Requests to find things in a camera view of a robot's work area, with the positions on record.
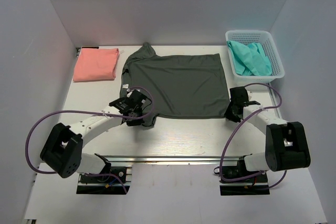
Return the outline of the dark grey t-shirt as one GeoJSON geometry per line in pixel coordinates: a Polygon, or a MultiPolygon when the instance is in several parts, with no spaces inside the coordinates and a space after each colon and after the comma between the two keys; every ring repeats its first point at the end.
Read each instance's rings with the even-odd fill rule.
{"type": "Polygon", "coordinates": [[[229,105],[229,94],[219,54],[159,56],[147,42],[126,60],[122,84],[141,87],[153,106],[142,122],[153,127],[156,118],[219,119],[229,105]]]}

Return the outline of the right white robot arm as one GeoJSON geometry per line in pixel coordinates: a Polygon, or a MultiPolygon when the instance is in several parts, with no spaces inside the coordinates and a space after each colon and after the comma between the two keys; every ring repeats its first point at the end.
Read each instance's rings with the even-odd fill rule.
{"type": "Polygon", "coordinates": [[[306,168],[311,164],[304,126],[300,122],[287,122],[276,117],[259,102],[249,98],[246,87],[230,89],[230,103],[225,112],[229,121],[248,122],[266,137],[265,151],[240,159],[238,177],[247,182],[256,172],[273,172],[306,168]]]}

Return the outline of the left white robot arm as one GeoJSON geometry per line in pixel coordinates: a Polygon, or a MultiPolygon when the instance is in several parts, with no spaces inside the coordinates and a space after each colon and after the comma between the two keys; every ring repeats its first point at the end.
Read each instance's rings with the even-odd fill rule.
{"type": "Polygon", "coordinates": [[[60,177],[68,178],[73,173],[93,174],[101,182],[110,178],[111,164],[99,154],[83,153],[82,149],[94,138],[122,124],[137,126],[149,116],[144,113],[146,104],[153,98],[140,89],[127,90],[127,95],[110,102],[100,112],[71,111],[89,114],[78,123],[56,124],[40,153],[40,158],[60,177]]]}

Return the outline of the teal t-shirt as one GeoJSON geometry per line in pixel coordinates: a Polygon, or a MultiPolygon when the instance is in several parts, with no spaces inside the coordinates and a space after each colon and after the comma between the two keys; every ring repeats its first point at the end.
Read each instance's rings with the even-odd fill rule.
{"type": "Polygon", "coordinates": [[[237,41],[227,41],[233,56],[235,72],[239,76],[271,76],[272,66],[260,43],[244,45],[237,41]]]}

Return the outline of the white plastic basket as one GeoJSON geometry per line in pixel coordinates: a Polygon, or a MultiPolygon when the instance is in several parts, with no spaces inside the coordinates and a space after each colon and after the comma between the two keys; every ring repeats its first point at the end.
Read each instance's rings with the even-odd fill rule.
{"type": "Polygon", "coordinates": [[[270,83],[275,79],[284,77],[285,71],[274,40],[269,32],[264,30],[229,30],[225,33],[225,38],[227,41],[232,40],[244,45],[248,45],[252,42],[260,43],[266,57],[271,63],[272,74],[270,76],[241,76],[235,71],[234,57],[232,52],[228,49],[233,79],[237,85],[243,86],[253,82],[270,83]]]}

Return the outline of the folded pink t-shirt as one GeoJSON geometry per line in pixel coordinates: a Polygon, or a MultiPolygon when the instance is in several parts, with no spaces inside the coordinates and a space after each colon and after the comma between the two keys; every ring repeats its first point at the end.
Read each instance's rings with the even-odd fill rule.
{"type": "Polygon", "coordinates": [[[119,55],[118,48],[82,48],[74,67],[73,82],[114,80],[119,55]]]}

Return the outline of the aluminium rail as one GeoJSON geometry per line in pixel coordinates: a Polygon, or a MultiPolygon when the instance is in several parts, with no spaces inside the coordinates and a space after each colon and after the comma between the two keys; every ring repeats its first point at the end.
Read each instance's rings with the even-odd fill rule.
{"type": "Polygon", "coordinates": [[[99,155],[77,155],[74,157],[56,157],[44,160],[49,166],[56,167],[79,167],[80,165],[105,165],[110,163],[112,166],[131,166],[133,164],[219,164],[220,157],[216,156],[99,156],[99,155]]]}

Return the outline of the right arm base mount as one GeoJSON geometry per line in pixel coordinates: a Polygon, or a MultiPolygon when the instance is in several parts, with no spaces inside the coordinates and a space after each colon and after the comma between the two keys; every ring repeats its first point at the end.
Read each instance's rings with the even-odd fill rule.
{"type": "Polygon", "coordinates": [[[244,158],[224,159],[223,165],[213,169],[214,175],[219,178],[219,191],[221,196],[257,196],[269,195],[268,177],[265,173],[254,177],[257,172],[249,172],[244,158]]]}

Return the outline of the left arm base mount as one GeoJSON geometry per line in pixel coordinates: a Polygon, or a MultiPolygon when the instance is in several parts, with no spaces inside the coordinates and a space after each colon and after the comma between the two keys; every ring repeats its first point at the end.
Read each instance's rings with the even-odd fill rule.
{"type": "Polygon", "coordinates": [[[76,194],[78,195],[126,195],[131,186],[132,167],[115,165],[99,154],[96,156],[104,162],[100,176],[79,175],[76,194]]]}

